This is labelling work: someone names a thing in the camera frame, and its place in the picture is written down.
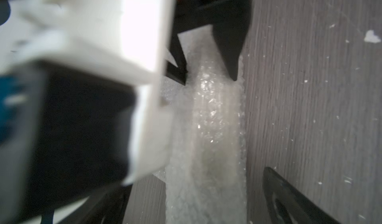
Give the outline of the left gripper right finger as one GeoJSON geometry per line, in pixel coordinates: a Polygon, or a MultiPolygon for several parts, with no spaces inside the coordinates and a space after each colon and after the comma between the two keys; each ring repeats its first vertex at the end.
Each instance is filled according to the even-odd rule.
{"type": "Polygon", "coordinates": [[[262,186],[273,224],[338,224],[270,167],[263,171],[262,186]]]}

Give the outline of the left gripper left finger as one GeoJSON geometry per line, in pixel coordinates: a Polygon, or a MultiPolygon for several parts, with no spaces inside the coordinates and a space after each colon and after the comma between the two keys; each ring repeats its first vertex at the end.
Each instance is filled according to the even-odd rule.
{"type": "Polygon", "coordinates": [[[59,223],[122,224],[132,187],[121,186],[96,192],[59,223]]]}

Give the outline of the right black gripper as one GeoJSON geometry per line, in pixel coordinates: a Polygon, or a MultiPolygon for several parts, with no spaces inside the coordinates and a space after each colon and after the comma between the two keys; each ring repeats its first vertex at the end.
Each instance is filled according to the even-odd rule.
{"type": "Polygon", "coordinates": [[[213,25],[212,34],[230,78],[238,78],[238,59],[249,30],[251,0],[176,0],[166,77],[185,85],[187,61],[177,34],[213,25]]]}

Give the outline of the clear bubble wrap sheet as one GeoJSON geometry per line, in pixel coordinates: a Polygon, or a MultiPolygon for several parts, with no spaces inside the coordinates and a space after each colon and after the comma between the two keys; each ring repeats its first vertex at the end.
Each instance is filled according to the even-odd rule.
{"type": "Polygon", "coordinates": [[[161,95],[174,112],[166,184],[166,223],[247,222],[244,79],[233,81],[205,26],[180,35],[185,85],[163,78],[161,95]]]}

